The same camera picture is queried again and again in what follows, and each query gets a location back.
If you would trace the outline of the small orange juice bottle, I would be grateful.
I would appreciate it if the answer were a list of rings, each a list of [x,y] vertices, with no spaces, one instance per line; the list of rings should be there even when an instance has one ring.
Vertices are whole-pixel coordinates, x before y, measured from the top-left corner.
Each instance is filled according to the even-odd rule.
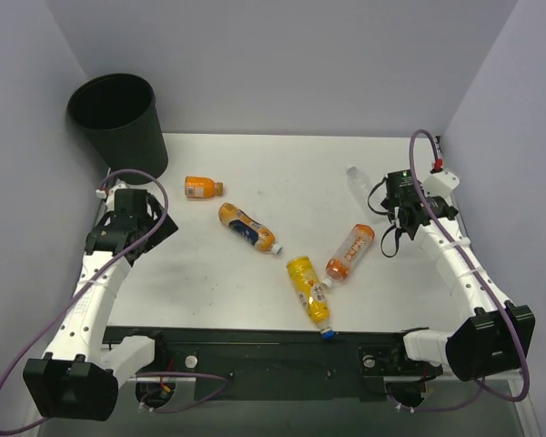
[[[187,198],[213,198],[224,195],[224,184],[211,178],[187,176],[184,185]]]

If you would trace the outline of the orange label clear bottle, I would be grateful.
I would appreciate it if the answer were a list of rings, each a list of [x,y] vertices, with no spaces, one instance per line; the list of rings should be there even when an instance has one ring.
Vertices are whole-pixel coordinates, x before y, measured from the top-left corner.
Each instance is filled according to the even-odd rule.
[[[343,282],[366,253],[374,238],[372,227],[356,224],[327,262],[325,277],[321,283],[331,289]]]

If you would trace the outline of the yellow bottle with blue cap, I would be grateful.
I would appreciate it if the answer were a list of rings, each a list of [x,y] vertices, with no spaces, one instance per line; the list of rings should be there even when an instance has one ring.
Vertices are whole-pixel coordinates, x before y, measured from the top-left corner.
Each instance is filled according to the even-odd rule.
[[[287,263],[286,268],[299,303],[310,321],[317,327],[321,338],[323,340],[333,338],[336,333],[331,327],[329,306],[323,286],[309,257],[296,257]]]

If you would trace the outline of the orange and blue bottle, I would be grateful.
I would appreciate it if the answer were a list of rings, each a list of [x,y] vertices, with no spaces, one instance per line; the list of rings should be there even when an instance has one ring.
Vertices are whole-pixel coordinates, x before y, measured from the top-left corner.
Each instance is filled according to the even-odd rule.
[[[218,211],[218,218],[224,226],[236,232],[254,249],[274,255],[281,252],[282,245],[274,233],[237,206],[228,202],[223,203]]]

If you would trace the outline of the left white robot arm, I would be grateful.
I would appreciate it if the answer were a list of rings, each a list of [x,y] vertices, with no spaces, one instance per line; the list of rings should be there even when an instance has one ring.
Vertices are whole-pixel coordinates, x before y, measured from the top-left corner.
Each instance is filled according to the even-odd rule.
[[[87,234],[73,304],[40,359],[23,379],[45,418],[105,421],[119,389],[138,371],[157,375],[169,353],[146,335],[125,337],[104,351],[106,326],[118,292],[135,262],[177,231],[149,191],[118,182],[98,191],[106,210]]]

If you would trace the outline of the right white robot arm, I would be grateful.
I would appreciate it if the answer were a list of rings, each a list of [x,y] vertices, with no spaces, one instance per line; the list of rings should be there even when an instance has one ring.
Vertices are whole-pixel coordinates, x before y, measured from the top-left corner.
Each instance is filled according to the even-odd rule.
[[[473,381],[521,366],[531,343],[535,317],[516,306],[491,280],[463,236],[459,214],[446,197],[459,184],[449,171],[431,174],[419,195],[409,170],[385,177],[387,210],[395,236],[408,235],[427,254],[449,289],[463,323],[454,332],[407,330],[389,348],[390,366],[408,372],[421,361],[449,367]]]

